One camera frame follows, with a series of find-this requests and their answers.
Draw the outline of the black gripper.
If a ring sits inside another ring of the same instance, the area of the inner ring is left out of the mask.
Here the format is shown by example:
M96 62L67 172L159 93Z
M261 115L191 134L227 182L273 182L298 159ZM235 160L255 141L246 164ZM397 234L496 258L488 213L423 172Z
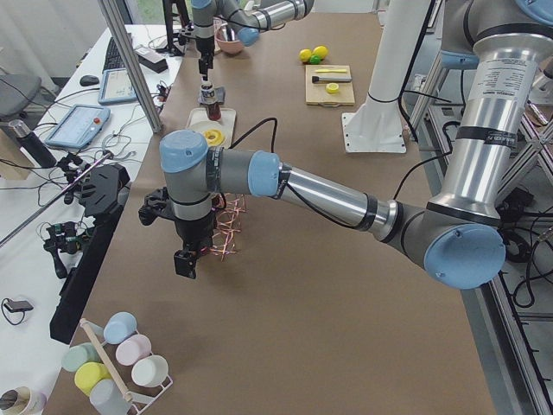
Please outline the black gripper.
M187 39L194 39L196 49L200 52L199 70L203 81L208 81L208 71L213 68L215 50L214 26L198 26L189 23L181 29Z
M172 221L182 240L182 248L174 254L175 273L196 279L196 262L207 255L213 246L213 230L216 225L213 197L207 194L192 204L174 201L167 188L159 188L146 195L138 210L144 226L157 218Z

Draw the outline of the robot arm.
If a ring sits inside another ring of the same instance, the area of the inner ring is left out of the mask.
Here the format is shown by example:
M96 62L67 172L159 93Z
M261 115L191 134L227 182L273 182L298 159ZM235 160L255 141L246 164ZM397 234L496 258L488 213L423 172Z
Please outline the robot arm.
M552 53L552 4L449 1L443 47L475 53L478 64L442 189L425 207L380 201L291 167L275 153L209 147L200 133L180 130L160 143L166 185L145 197L140 221L175 224L183 242L175 270L187 278L212 244L213 198L227 192L285 200L370 232L456 289L490 281L506 256L495 201L535 73Z
M263 32L271 31L286 22L302 20L310 13L314 3L310 0L261 1L256 10L245 12L233 0L192 1L193 35L196 48L200 52L200 76L203 80L208 80L208 71L213 68L215 17L226 21L238 39L249 47Z

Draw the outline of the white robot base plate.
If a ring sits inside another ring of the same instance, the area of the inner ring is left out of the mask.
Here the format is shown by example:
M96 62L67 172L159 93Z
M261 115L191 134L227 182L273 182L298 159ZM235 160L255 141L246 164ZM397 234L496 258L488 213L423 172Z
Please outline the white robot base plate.
M346 152L406 151L399 105L433 8L432 1L390 2L365 103L356 112L342 114Z

